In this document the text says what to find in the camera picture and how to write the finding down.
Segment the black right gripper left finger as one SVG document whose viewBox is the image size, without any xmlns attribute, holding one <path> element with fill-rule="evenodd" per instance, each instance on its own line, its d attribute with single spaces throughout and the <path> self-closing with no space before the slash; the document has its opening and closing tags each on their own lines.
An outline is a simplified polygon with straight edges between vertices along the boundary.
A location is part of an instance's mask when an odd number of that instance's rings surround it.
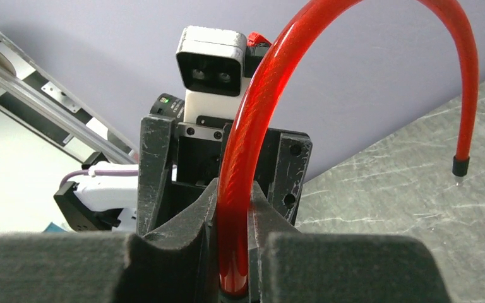
<svg viewBox="0 0 485 303">
<path fill-rule="evenodd" d="M 217 302 L 217 182 L 141 236 L 0 235 L 0 302 Z"/>
</svg>

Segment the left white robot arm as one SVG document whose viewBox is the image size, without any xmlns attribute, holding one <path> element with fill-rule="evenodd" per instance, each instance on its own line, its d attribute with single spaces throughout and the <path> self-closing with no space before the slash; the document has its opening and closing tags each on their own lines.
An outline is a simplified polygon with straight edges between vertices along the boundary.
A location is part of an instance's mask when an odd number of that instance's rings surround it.
<svg viewBox="0 0 485 303">
<path fill-rule="evenodd" d="M 161 94 L 150 111 L 154 121 L 143 131 L 146 139 L 160 139 L 143 152 L 151 160 L 115 164 L 97 152 L 63 178 L 54 200 L 68 225 L 77 232 L 135 231 L 140 180 L 155 206 L 154 227 L 183 211 L 219 176 L 239 102 L 191 90 L 182 99 Z M 268 129 L 261 147 L 254 178 L 289 223 L 296 221 L 312 147 L 306 133 L 282 129 Z"/>
</svg>

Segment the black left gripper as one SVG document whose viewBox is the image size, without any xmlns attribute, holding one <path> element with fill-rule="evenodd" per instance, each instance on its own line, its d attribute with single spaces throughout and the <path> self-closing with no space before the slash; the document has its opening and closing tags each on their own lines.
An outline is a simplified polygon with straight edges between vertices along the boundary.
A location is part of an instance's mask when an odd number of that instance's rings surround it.
<svg viewBox="0 0 485 303">
<path fill-rule="evenodd" d="M 148 115 L 141 120 L 137 227 L 145 235 L 168 221 L 169 196 L 197 197 L 219 176 L 231 121 L 180 122 L 172 181 L 174 119 Z M 269 128 L 254 180 L 268 202 L 291 225 L 296 222 L 303 181 L 313 144 L 306 133 Z"/>
</svg>

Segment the red cable bike lock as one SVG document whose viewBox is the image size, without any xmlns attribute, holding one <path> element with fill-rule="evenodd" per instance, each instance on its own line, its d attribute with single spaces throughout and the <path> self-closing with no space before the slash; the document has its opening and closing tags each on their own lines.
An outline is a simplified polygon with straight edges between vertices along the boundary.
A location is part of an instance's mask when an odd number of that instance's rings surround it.
<svg viewBox="0 0 485 303">
<path fill-rule="evenodd" d="M 217 198 L 219 284 L 225 294 L 247 294 L 248 208 L 258 157 L 284 88 L 324 29 L 354 1 L 310 1 L 282 30 L 244 94 L 222 160 Z M 462 111 L 452 172 L 468 173 L 477 113 L 479 58 L 470 21 L 457 1 L 425 1 L 454 39 L 462 77 Z"/>
</svg>

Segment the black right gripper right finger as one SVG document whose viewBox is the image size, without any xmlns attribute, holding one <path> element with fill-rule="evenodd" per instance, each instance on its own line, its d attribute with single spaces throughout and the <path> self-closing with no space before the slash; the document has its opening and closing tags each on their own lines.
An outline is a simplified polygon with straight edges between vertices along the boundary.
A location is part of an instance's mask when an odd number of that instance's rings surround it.
<svg viewBox="0 0 485 303">
<path fill-rule="evenodd" d="M 429 249 L 389 234 L 310 234 L 253 184 L 248 211 L 250 302 L 450 302 Z"/>
</svg>

